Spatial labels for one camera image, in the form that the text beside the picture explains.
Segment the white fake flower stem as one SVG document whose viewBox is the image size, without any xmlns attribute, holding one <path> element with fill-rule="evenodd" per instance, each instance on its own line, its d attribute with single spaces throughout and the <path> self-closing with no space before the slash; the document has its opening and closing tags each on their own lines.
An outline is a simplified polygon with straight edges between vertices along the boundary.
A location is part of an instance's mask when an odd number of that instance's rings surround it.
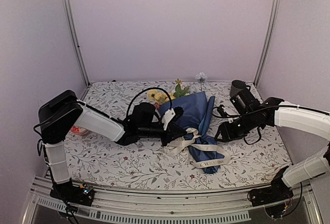
<svg viewBox="0 0 330 224">
<path fill-rule="evenodd" d="M 173 97 L 180 98 L 190 94 L 190 86 L 184 84 L 179 78 L 175 81 L 175 88 L 173 92 Z"/>
</svg>

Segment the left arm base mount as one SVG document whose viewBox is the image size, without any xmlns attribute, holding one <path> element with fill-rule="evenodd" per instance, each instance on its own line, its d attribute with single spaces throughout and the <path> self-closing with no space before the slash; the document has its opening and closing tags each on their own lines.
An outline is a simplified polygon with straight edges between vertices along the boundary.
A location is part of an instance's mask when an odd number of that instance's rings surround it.
<svg viewBox="0 0 330 224">
<path fill-rule="evenodd" d="M 95 191 L 93 188 L 84 186 L 81 188 L 80 186 L 74 186 L 71 182 L 66 182 L 63 184 L 53 184 L 49 195 L 66 203 L 91 206 Z"/>
</svg>

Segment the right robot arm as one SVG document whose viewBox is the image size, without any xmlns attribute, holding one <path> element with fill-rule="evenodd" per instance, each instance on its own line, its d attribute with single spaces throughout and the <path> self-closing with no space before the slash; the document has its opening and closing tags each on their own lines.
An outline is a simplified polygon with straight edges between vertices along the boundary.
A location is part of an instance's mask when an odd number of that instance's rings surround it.
<svg viewBox="0 0 330 224">
<path fill-rule="evenodd" d="M 294 163 L 281 168 L 266 189 L 253 189 L 251 200 L 278 201 L 291 197 L 292 188 L 306 180 L 329 173 L 329 111 L 306 107 L 278 97 L 259 101 L 244 88 L 230 99 L 236 110 L 231 114 L 223 105 L 216 107 L 220 142 L 245 140 L 252 130 L 278 129 Z"/>
</svg>

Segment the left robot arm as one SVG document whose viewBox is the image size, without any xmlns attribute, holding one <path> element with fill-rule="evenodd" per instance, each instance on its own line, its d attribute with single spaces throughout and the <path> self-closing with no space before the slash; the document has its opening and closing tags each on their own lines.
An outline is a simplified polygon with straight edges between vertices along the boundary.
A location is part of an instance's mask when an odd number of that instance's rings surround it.
<svg viewBox="0 0 330 224">
<path fill-rule="evenodd" d="M 136 106 L 129 104 L 121 120 L 78 99 L 74 91 L 66 90 L 39 108 L 39 123 L 34 131 L 40 136 L 57 193 L 65 200 L 73 200 L 77 190 L 68 172 L 63 144 L 70 131 L 94 132 L 122 146 L 136 143 L 140 138 L 158 138 L 167 146 L 188 133 L 176 124 L 183 112 L 181 107 L 170 105 L 160 115 L 154 105 L 142 102 Z"/>
</svg>

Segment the pale blue fake flower stem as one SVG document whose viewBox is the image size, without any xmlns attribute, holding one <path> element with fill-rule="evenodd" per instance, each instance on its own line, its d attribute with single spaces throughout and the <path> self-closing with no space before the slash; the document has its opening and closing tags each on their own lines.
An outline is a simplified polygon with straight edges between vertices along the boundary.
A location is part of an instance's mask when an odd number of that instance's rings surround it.
<svg viewBox="0 0 330 224">
<path fill-rule="evenodd" d="M 207 75 L 204 72 L 199 72 L 195 75 L 195 79 L 198 81 L 200 90 L 203 90 L 203 84 L 208 80 Z"/>
</svg>

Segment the blue wrapping paper sheet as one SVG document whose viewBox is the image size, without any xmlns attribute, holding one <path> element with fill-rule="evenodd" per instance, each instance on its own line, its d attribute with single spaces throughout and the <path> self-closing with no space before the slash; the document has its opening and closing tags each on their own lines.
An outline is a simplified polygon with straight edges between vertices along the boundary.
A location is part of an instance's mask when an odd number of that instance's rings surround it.
<svg viewBox="0 0 330 224">
<path fill-rule="evenodd" d="M 169 157 L 175 157 L 187 148 L 194 159 L 192 165 L 206 174 L 218 172 L 221 165 L 229 163 L 230 156 L 218 146 L 215 139 L 207 135 L 215 97 L 206 97 L 205 92 L 193 93 L 174 99 L 172 107 L 183 108 L 183 115 L 174 123 L 185 129 L 188 134 L 181 140 L 172 141 L 165 148 Z"/>
</svg>

